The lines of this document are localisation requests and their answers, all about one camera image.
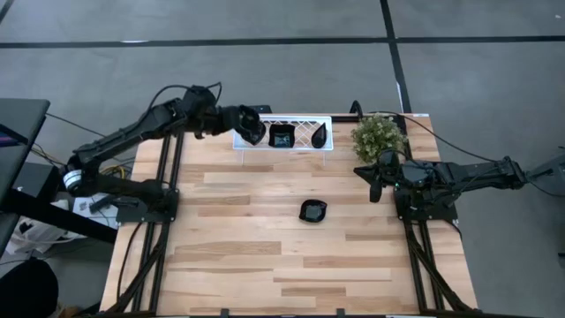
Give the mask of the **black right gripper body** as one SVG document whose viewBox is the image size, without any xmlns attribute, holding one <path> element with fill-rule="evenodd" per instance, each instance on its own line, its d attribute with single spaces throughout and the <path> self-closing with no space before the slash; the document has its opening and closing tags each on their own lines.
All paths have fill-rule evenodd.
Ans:
<svg viewBox="0 0 565 318">
<path fill-rule="evenodd" d="M 383 188 L 395 186 L 402 189 L 425 189 L 432 185 L 432 167 L 408 159 L 400 163 L 398 155 L 402 152 L 385 149 L 379 154 L 377 165 L 380 168 L 380 180 Z"/>
</svg>

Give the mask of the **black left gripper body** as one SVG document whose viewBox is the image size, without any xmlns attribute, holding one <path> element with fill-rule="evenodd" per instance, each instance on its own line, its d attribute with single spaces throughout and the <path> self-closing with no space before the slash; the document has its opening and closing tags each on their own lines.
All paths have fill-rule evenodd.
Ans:
<svg viewBox="0 0 565 318">
<path fill-rule="evenodd" d="M 202 131 L 209 135 L 219 135 L 229 130 L 237 133 L 250 132 L 249 109 L 246 106 L 213 106 L 205 110 L 202 118 Z"/>
</svg>

